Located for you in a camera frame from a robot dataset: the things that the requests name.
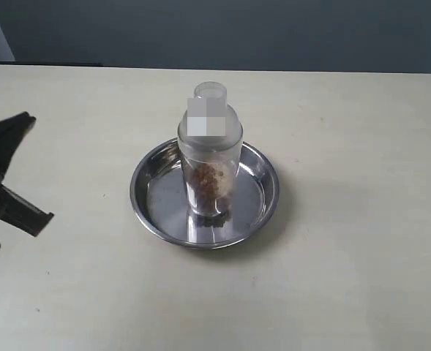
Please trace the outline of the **clear plastic shaker bottle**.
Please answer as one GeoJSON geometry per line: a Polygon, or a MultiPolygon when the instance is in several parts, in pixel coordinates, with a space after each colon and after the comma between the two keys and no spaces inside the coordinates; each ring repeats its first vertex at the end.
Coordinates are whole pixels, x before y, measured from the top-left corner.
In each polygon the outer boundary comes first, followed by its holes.
{"type": "Polygon", "coordinates": [[[218,216],[231,207],[243,127],[218,82],[198,84],[179,122],[177,142],[190,208],[218,216]]]}

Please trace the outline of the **round stainless steel plate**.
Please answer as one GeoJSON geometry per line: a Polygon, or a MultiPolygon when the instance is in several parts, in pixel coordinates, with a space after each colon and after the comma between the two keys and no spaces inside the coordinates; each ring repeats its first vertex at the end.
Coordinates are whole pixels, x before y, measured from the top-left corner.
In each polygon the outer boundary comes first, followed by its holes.
{"type": "Polygon", "coordinates": [[[231,209],[222,216],[190,210],[175,138],[150,150],[130,182],[130,201],[142,225],[164,241],[192,249],[221,249],[248,239],[270,220],[279,195],[274,167],[249,143],[241,149],[231,209]]]}

